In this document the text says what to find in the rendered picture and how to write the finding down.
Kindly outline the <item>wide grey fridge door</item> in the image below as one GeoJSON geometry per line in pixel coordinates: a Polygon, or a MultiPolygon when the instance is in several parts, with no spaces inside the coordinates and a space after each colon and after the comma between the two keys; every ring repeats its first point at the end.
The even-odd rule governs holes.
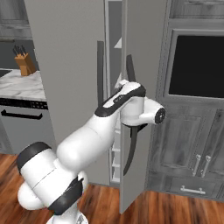
{"type": "Polygon", "coordinates": [[[57,144],[93,115],[103,0],[24,0],[57,144]]]}

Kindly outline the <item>narrow grey fridge door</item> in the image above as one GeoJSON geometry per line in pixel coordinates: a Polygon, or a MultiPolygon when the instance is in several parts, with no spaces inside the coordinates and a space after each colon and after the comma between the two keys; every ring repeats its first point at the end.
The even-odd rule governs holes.
{"type": "MultiPolygon", "coordinates": [[[[136,81],[156,98],[158,68],[167,0],[122,0],[122,77],[126,57],[131,56],[136,81]]],[[[152,126],[137,133],[134,158],[127,172],[120,173],[120,212],[123,213],[144,191],[152,126]]]]}

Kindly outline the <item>fridge interior with white shelves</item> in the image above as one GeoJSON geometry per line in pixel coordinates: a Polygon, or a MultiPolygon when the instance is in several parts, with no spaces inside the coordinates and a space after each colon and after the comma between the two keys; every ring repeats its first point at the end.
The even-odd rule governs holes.
{"type": "MultiPolygon", "coordinates": [[[[122,0],[105,0],[106,73],[108,96],[111,96],[121,80],[122,62],[122,0]]],[[[120,136],[121,124],[117,120],[115,141],[109,150],[109,178],[112,186],[120,184],[120,136]]]]}

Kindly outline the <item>grey wood cupboard door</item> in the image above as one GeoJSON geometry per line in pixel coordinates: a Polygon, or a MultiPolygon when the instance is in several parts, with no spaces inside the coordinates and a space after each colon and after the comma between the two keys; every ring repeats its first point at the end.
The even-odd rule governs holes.
{"type": "Polygon", "coordinates": [[[205,149],[215,109],[165,106],[166,116],[155,128],[150,168],[155,172],[190,177],[196,155],[205,149]]]}
{"type": "Polygon", "coordinates": [[[224,109],[216,111],[206,141],[206,155],[211,156],[211,161],[205,177],[224,179],[224,109]]]}

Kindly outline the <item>grey dishwasher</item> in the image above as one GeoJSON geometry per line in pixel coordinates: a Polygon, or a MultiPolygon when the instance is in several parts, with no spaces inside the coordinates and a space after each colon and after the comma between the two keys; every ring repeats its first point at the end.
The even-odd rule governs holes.
{"type": "Polygon", "coordinates": [[[9,99],[0,97],[0,119],[3,122],[10,147],[14,154],[18,154],[23,148],[35,142],[44,142],[56,148],[53,126],[45,101],[30,101],[9,99]],[[2,116],[1,111],[8,113],[38,116],[40,120],[2,116]]]}

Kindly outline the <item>grey wood drawer front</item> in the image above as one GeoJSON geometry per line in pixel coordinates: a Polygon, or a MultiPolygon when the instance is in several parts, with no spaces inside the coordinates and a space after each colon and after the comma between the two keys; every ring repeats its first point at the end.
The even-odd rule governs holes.
{"type": "Polygon", "coordinates": [[[164,184],[165,192],[196,198],[215,199],[219,194],[220,189],[221,189],[221,182],[207,181],[202,180],[200,178],[179,178],[179,177],[167,176],[164,184]],[[205,191],[206,194],[200,195],[196,193],[182,192],[180,191],[181,186],[185,186],[186,188],[195,190],[202,188],[202,190],[205,191]]]}

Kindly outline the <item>built-in oven with black window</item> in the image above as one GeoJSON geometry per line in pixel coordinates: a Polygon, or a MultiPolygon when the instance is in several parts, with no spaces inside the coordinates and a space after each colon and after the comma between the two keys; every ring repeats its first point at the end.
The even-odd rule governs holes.
{"type": "Polygon", "coordinates": [[[171,30],[164,93],[224,99],[224,30],[171,30]]]}

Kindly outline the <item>wooden knife block with knives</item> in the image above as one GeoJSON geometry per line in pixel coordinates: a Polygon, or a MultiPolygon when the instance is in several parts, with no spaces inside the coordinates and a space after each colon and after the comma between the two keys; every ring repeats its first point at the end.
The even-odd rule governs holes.
{"type": "Polygon", "coordinates": [[[22,76],[29,76],[34,74],[37,69],[34,66],[30,54],[25,50],[25,48],[21,45],[14,45],[12,51],[15,54],[14,60],[19,66],[20,72],[22,76]]]}

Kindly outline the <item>grey wood cupboard above oven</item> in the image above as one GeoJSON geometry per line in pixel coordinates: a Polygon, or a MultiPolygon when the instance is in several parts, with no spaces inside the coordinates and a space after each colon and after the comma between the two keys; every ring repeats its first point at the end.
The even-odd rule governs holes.
{"type": "Polygon", "coordinates": [[[224,19],[224,0],[171,0],[170,18],[224,19]]]}

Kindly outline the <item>grey wall cupboard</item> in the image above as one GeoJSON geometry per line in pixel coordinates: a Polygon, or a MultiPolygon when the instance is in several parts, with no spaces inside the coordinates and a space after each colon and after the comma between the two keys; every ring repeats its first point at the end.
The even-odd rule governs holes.
{"type": "Polygon", "coordinates": [[[32,39],[24,0],[0,0],[0,38],[32,39]]]}

